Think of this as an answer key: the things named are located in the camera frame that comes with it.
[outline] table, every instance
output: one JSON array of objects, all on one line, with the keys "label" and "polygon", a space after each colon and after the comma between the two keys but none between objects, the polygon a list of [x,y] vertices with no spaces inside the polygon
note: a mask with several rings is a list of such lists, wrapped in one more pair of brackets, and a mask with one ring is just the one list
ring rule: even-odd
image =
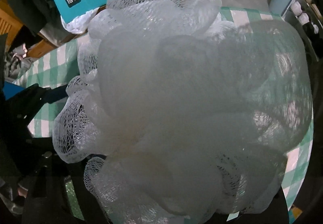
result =
[{"label": "table", "polygon": [[[222,7],[221,16],[222,20],[232,21],[237,26],[257,20],[282,20],[279,15],[269,12],[233,7]],[[30,70],[18,78],[15,84],[28,87],[38,83],[42,87],[51,88],[67,84],[73,77],[79,75],[77,53],[80,45],[88,39],[89,36],[86,34],[46,54],[34,62]],[[66,99],[63,99],[51,105],[44,105],[29,124],[30,132],[35,137],[50,137],[53,121],[63,109],[65,103]],[[288,209],[291,208],[305,178],[312,143],[313,119],[303,141],[287,154],[288,162],[282,188]]]}]

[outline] white mesh netting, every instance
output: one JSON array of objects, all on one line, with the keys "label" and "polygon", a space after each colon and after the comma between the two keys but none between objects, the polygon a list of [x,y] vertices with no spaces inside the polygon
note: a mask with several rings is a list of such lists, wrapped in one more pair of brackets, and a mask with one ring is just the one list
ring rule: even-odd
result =
[{"label": "white mesh netting", "polygon": [[221,21],[221,0],[108,0],[54,122],[59,156],[90,154],[87,189],[116,224],[260,213],[312,101],[304,46],[283,21]]}]

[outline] checkered tablecloth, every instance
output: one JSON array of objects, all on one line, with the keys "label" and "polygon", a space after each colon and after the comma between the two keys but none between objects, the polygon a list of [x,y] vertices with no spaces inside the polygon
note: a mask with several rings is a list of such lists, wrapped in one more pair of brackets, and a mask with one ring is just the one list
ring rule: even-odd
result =
[{"label": "checkered tablecloth", "polygon": [[[222,7],[222,20],[228,20],[237,26],[257,20],[281,20],[279,15],[257,10]],[[28,87],[38,83],[42,87],[55,88],[67,84],[79,74],[77,53],[79,46],[88,41],[88,35],[61,46],[34,62],[30,70],[15,81],[15,84]],[[66,102],[61,100],[54,104],[46,104],[31,121],[29,129],[35,137],[49,137],[52,135],[52,125],[55,117],[62,110]],[[288,155],[288,163],[282,188],[286,197],[288,209],[292,206],[296,195],[303,183],[313,142],[313,120],[301,144]]]}]

